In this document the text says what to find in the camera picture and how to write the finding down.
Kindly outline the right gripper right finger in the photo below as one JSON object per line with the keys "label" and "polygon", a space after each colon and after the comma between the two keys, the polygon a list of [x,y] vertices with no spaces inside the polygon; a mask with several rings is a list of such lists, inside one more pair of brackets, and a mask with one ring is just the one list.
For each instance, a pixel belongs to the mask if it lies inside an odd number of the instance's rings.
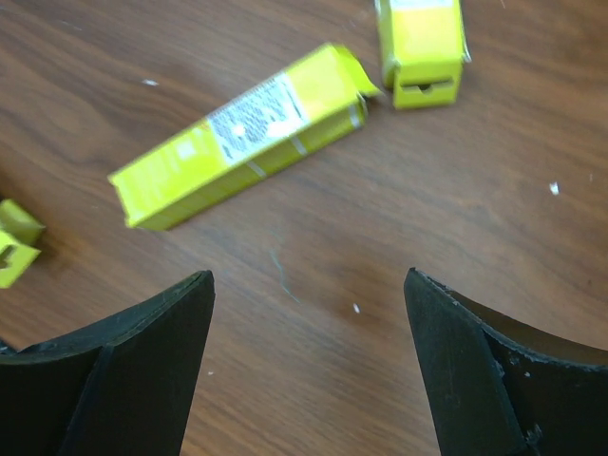
{"label": "right gripper right finger", "polygon": [[607,353],[412,268],[404,294],[444,455],[604,455]]}

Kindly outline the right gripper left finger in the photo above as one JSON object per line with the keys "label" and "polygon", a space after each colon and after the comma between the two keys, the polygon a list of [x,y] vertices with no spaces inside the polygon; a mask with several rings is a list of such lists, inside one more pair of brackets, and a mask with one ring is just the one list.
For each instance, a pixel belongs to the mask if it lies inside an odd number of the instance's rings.
{"label": "right gripper left finger", "polygon": [[3,342],[2,454],[180,454],[214,302],[199,271],[79,330]]}

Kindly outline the yellow toothpaste box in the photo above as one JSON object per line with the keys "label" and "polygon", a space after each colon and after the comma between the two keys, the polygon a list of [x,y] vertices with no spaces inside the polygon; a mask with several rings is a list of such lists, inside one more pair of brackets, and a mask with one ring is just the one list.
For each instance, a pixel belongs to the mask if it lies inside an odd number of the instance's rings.
{"label": "yellow toothpaste box", "polygon": [[325,44],[109,175],[127,227],[164,231],[362,127],[380,94]]}
{"label": "yellow toothpaste box", "polygon": [[35,247],[46,229],[13,199],[1,198],[1,288],[9,288],[40,255]]}
{"label": "yellow toothpaste box", "polygon": [[470,61],[459,0],[377,1],[382,79],[393,106],[451,105]]}

